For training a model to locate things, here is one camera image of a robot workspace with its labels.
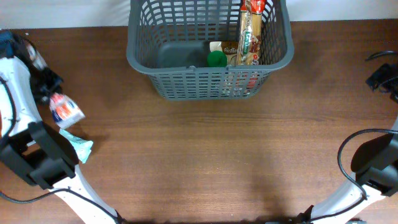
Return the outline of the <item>red spaghetti package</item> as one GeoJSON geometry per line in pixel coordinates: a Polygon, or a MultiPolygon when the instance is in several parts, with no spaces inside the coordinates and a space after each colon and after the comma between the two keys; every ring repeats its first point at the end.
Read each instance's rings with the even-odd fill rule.
{"type": "Polygon", "coordinates": [[[259,65],[261,56],[262,13],[265,0],[243,0],[236,65],[259,65]]]}

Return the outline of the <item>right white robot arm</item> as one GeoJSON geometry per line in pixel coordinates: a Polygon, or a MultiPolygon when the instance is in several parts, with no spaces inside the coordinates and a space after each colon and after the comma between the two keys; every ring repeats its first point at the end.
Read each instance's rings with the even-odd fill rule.
{"type": "Polygon", "coordinates": [[[323,202],[310,206],[297,223],[348,223],[374,202],[397,193],[397,123],[391,129],[363,129],[348,136],[337,153],[338,167],[346,181],[323,202]],[[380,136],[364,142],[351,160],[351,173],[341,158],[345,146],[362,134],[380,136]]]}

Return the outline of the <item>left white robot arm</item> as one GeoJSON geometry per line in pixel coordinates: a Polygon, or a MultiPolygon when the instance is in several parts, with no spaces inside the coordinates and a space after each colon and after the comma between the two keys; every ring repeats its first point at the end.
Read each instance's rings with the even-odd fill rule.
{"type": "Polygon", "coordinates": [[[71,142],[38,112],[38,104],[49,105],[62,129],[84,117],[63,95],[62,82],[29,39],[1,31],[1,162],[25,183],[46,190],[28,200],[1,197],[27,204],[56,195],[85,223],[124,223],[83,176],[71,142]]]}

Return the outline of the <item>Kleenex tissue multipack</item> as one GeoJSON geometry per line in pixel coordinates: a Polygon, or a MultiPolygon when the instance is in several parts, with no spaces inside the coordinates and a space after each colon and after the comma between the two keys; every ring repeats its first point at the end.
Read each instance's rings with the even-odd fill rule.
{"type": "Polygon", "coordinates": [[[79,106],[67,95],[54,93],[50,98],[50,111],[55,123],[67,129],[85,118],[79,106]]]}

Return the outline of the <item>light green wet wipes pack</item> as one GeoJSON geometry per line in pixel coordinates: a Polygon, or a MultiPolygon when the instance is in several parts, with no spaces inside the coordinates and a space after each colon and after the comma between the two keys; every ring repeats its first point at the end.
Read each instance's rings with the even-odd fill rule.
{"type": "Polygon", "coordinates": [[[91,148],[93,147],[94,142],[74,136],[64,129],[60,129],[59,133],[70,142],[75,149],[79,160],[85,164],[91,154],[91,148]]]}

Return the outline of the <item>green lid jar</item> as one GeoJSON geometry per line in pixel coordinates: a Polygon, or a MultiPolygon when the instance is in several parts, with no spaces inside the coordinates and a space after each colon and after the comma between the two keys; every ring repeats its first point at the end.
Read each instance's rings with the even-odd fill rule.
{"type": "Polygon", "coordinates": [[[227,56],[219,50],[210,52],[206,61],[209,67],[226,67],[228,65],[227,56]]]}

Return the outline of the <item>beige snack bag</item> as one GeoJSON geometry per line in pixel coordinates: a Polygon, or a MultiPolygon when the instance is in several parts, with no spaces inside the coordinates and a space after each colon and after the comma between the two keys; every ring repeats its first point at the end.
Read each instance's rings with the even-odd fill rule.
{"type": "Polygon", "coordinates": [[[213,41],[209,44],[210,52],[212,51],[222,51],[228,58],[228,65],[236,65],[238,42],[234,41],[213,41]]]}

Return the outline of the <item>grey plastic shopping basket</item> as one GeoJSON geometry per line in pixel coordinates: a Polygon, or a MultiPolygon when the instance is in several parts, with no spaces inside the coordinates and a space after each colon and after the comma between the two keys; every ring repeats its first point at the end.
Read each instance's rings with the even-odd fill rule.
{"type": "Polygon", "coordinates": [[[241,1],[131,1],[127,60],[168,100],[242,99],[289,64],[294,44],[284,0],[261,12],[255,66],[210,67],[210,43],[239,39],[241,1]]]}

